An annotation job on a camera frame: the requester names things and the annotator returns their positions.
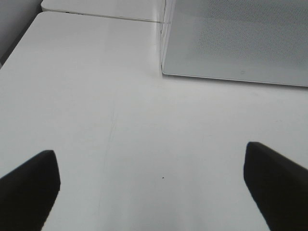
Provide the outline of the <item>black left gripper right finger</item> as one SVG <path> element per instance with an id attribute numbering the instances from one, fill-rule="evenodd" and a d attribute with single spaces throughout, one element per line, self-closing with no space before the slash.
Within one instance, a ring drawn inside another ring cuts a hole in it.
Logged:
<path id="1" fill-rule="evenodd" d="M 249 142 L 244 181 L 271 231 L 308 229 L 308 171 L 259 142 Z"/>

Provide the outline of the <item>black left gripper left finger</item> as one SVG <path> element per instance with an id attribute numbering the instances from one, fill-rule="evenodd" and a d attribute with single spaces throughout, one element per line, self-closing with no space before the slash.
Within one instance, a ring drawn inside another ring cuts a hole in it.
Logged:
<path id="1" fill-rule="evenodd" d="M 55 152 L 42 151 L 0 179 L 0 229 L 42 230 L 59 191 Z"/>

